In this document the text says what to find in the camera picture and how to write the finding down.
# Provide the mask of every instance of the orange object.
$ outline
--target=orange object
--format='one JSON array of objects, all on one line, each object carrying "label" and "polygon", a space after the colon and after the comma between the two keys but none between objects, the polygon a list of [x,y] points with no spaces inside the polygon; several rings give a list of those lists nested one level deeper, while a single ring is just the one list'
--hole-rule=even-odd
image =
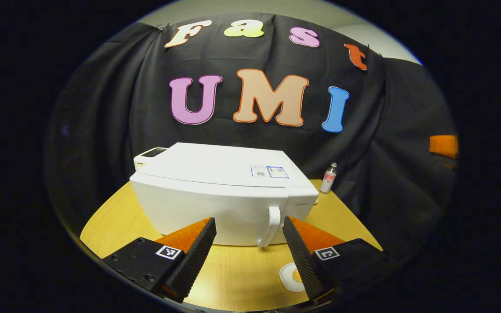
[{"label": "orange object", "polygon": [[353,62],[353,64],[358,67],[359,69],[362,69],[363,71],[367,70],[366,65],[362,62],[361,58],[366,58],[364,53],[361,52],[361,50],[358,49],[357,46],[353,44],[344,44],[344,46],[349,49],[349,59]]},{"label": "orange object", "polygon": [[430,136],[429,151],[448,158],[457,159],[458,138],[455,135]]},{"label": "orange object", "polygon": [[165,291],[167,294],[172,295],[173,297],[180,297],[178,293],[175,292],[175,290],[171,289],[168,285],[161,285],[161,289]]},{"label": "orange object", "polygon": [[163,236],[155,241],[172,248],[181,249],[185,251],[185,253],[188,253],[194,241],[198,238],[198,235],[204,226],[206,226],[210,218],[211,217],[205,218],[200,222],[183,227],[180,230],[176,230],[173,233]]},{"label": "orange object", "polygon": [[319,228],[316,228],[308,223],[298,220],[292,216],[289,219],[295,226],[295,229],[299,233],[299,236],[304,241],[305,246],[307,246],[308,252],[313,254],[315,250],[324,249],[328,247],[337,246],[338,244],[345,243],[340,238],[324,232]]}]

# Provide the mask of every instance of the sticker on table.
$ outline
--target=sticker on table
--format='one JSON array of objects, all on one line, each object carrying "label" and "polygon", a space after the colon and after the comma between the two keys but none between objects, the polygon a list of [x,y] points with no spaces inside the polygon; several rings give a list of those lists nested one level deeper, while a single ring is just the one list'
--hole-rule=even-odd
[{"label": "sticker on table", "polygon": [[268,173],[270,177],[273,178],[289,178],[284,168],[276,167],[276,166],[268,166]]},{"label": "sticker on table", "polygon": [[167,246],[161,247],[161,249],[156,252],[160,257],[169,258],[170,260],[174,260],[179,253],[181,253],[181,250]]},{"label": "sticker on table", "polygon": [[252,172],[252,176],[254,177],[270,178],[270,174],[268,174],[268,168],[266,166],[251,166],[250,169]]},{"label": "sticker on table", "polygon": [[293,293],[302,293],[305,291],[303,280],[298,275],[297,266],[291,262],[280,270],[280,279],[284,283],[284,287]]},{"label": "sticker on table", "polygon": [[320,250],[316,250],[314,253],[320,258],[322,261],[329,260],[331,258],[335,258],[340,256],[339,253],[334,249],[334,247],[324,248]]}]

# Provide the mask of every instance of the orange letter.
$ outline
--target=orange letter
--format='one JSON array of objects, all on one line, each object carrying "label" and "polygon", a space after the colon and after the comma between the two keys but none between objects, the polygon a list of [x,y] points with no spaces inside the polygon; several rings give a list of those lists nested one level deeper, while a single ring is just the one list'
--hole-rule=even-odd
[{"label": "orange letter", "polygon": [[258,115],[253,111],[256,101],[264,121],[269,122],[281,105],[282,111],[276,117],[277,123],[294,127],[303,125],[301,106],[308,79],[298,75],[287,75],[274,91],[261,70],[241,69],[237,71],[237,76],[243,81],[243,90],[239,111],[233,114],[235,121],[255,122],[258,119]]},{"label": "orange letter", "polygon": [[188,41],[185,38],[185,37],[187,37],[187,35],[189,35],[190,37],[193,37],[201,30],[202,26],[207,27],[210,25],[212,25],[211,20],[203,20],[202,22],[197,22],[197,23],[179,26],[177,28],[177,33],[175,34],[175,36],[173,36],[171,41],[166,43],[164,47],[169,48],[169,47],[173,47],[173,46],[179,46],[179,44],[184,44],[185,42]]},{"label": "orange letter", "polygon": [[344,44],[344,46],[349,49],[349,59],[351,59],[353,64],[359,69],[366,71],[366,65],[361,61],[361,57],[366,58],[364,53],[362,53],[361,50],[353,44]]}]

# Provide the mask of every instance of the letter m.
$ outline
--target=letter m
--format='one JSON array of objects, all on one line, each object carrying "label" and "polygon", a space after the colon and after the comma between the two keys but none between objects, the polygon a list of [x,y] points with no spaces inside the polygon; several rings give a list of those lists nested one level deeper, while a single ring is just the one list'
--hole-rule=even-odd
[{"label": "letter m", "polygon": [[277,123],[293,127],[303,125],[301,107],[308,79],[298,75],[287,75],[274,91],[261,70],[241,69],[237,71],[237,76],[243,81],[243,90],[239,111],[233,114],[235,121],[239,123],[257,121],[258,115],[253,110],[256,101],[262,119],[266,123],[272,119],[281,105],[281,113],[276,116]]}]

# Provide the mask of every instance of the foam letter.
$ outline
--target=foam letter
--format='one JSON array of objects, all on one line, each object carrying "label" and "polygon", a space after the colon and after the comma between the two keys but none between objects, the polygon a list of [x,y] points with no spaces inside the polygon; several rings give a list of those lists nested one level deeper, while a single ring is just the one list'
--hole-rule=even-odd
[{"label": "foam letter", "polygon": [[328,119],[322,123],[322,129],[330,133],[340,133],[344,130],[341,119],[344,116],[345,101],[349,99],[349,93],[338,87],[330,87],[328,92],[332,95],[332,101],[330,102]]},{"label": "foam letter", "polygon": [[298,75],[287,75],[274,91],[261,70],[241,69],[237,71],[237,76],[243,81],[243,90],[239,111],[233,114],[235,121],[255,122],[258,119],[258,115],[253,111],[256,100],[264,121],[269,122],[281,105],[282,111],[276,117],[277,123],[293,127],[303,125],[301,106],[308,79]]},{"label": "foam letter", "polygon": [[289,30],[291,35],[289,39],[296,44],[302,44],[307,47],[320,47],[320,41],[316,39],[318,34],[316,34],[313,30],[308,30],[306,28],[294,27]]},{"label": "foam letter", "polygon": [[169,83],[171,87],[171,113],[181,123],[198,125],[208,121],[214,114],[215,91],[221,83],[221,76],[206,75],[198,80],[202,84],[202,108],[198,112],[187,109],[187,90],[193,80],[189,77],[174,79]]},{"label": "foam letter", "polygon": [[262,31],[262,23],[260,20],[237,20],[231,23],[231,27],[223,33],[228,37],[260,37],[264,34]]},{"label": "foam letter", "polygon": [[203,20],[202,22],[196,22],[192,24],[179,26],[177,28],[177,33],[175,33],[175,36],[173,36],[171,41],[166,43],[164,47],[169,48],[173,46],[179,46],[179,44],[184,44],[185,42],[188,41],[188,39],[185,38],[187,37],[187,35],[193,37],[201,30],[202,26],[207,27],[210,25],[212,25],[211,20]]},{"label": "foam letter", "polygon": [[363,71],[366,71],[366,65],[362,62],[361,58],[366,58],[364,53],[361,52],[361,50],[358,49],[357,46],[354,46],[353,44],[344,44],[344,46],[349,49],[349,59],[353,62],[353,64],[358,67],[359,69],[362,69]]}]

